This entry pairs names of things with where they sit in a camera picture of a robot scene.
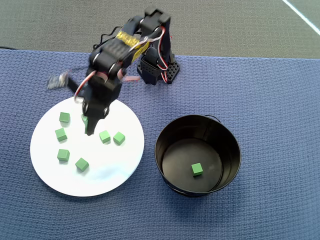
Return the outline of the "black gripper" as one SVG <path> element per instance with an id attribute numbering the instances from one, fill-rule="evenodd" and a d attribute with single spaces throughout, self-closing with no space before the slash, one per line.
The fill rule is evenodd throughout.
<path id="1" fill-rule="evenodd" d="M 88 80 L 82 107 L 84 115 L 87 116 L 86 134 L 88 136 L 95 133 L 99 120 L 107 116 L 108 108 L 119 97 L 121 88 L 122 82 L 117 76 L 105 80 L 95 74 Z"/>

